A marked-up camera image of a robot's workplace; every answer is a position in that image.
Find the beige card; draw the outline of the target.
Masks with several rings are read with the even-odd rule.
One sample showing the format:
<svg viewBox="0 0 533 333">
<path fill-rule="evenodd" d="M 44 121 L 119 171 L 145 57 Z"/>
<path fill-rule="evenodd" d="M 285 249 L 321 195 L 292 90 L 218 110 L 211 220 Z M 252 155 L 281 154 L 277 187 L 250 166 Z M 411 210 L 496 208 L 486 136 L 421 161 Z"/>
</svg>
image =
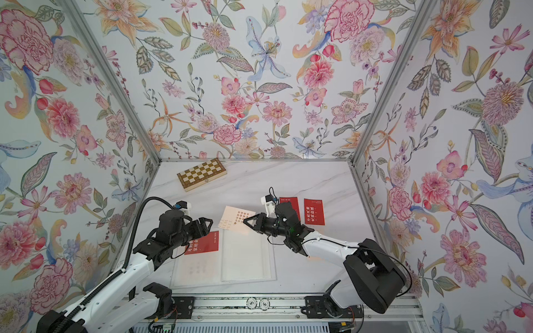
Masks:
<svg viewBox="0 0 533 333">
<path fill-rule="evenodd" d="M 241 208 L 226 206 L 218 229 L 228 230 L 234 233 L 248 234 L 251 229 L 244 224 L 244 219 L 255 216 L 256 213 Z"/>
</svg>

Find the white photo album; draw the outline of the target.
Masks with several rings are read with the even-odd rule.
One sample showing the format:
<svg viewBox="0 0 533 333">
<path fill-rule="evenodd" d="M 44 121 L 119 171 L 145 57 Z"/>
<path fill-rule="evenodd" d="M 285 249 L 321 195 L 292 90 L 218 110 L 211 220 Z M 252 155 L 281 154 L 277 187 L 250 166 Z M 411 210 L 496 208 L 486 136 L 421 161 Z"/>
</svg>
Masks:
<svg viewBox="0 0 533 333">
<path fill-rule="evenodd" d="M 260 234 L 219 231 L 217 252 L 183 255 L 175 261 L 170 287 L 186 289 L 276 279 L 273 246 Z"/>
</svg>

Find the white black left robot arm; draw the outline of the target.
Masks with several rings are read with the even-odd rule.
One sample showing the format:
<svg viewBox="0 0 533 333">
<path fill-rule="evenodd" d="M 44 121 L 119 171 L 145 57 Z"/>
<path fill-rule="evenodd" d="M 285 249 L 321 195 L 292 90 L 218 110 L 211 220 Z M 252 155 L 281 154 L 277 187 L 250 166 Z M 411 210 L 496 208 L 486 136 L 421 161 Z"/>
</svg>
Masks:
<svg viewBox="0 0 533 333">
<path fill-rule="evenodd" d="M 51 310 L 37 332 L 126 332 L 145 318 L 161 318 L 176 309 L 172 290 L 157 282 L 145 284 L 125 305 L 120 301 L 172 259 L 175 249 L 207 236 L 211 219 L 193 220 L 184 209 L 160 215 L 159 226 L 128 252 L 124 264 L 80 301 L 62 312 Z"/>
</svg>

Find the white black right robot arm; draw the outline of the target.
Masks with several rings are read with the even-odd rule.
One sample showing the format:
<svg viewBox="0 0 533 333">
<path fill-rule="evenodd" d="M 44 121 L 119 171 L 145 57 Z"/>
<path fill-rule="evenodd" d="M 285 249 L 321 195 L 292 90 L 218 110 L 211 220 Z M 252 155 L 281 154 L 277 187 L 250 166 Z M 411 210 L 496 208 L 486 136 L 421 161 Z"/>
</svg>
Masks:
<svg viewBox="0 0 533 333">
<path fill-rule="evenodd" d="M 323 308 L 334 317 L 352 306 L 365 305 L 384 314 L 407 282 L 393 259 L 372 239 L 349 242 L 326 237 L 301 223 L 290 203 L 265 204 L 266 213 L 243 224 L 267 237 L 283 237 L 293 253 L 320 258 L 345 269 L 347 279 L 337 280 L 323 294 Z"/>
</svg>

